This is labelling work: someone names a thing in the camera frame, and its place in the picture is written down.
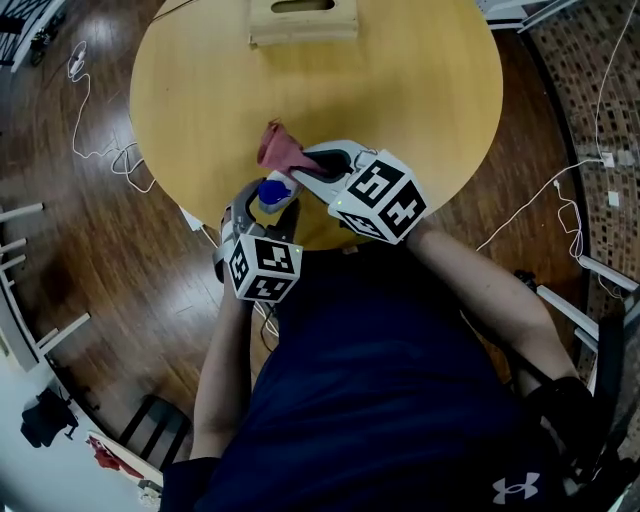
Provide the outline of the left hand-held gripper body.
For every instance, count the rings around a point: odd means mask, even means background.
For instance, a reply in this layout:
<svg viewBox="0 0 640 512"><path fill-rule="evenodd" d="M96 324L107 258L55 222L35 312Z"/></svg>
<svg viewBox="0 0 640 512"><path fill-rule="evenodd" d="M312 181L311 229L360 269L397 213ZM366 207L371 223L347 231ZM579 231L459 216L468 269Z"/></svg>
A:
<svg viewBox="0 0 640 512"><path fill-rule="evenodd" d="M240 233L227 224L227 268L238 299L277 304L301 275L304 249L278 238L256 223Z"/></svg>

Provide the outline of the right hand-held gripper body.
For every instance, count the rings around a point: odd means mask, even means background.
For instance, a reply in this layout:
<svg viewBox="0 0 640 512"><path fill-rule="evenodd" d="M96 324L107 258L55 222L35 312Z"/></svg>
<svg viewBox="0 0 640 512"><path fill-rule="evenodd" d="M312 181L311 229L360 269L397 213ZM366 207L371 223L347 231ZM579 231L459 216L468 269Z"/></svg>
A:
<svg viewBox="0 0 640 512"><path fill-rule="evenodd" d="M415 174L386 150L361 152L355 168L329 215L359 235L400 243L427 213Z"/></svg>

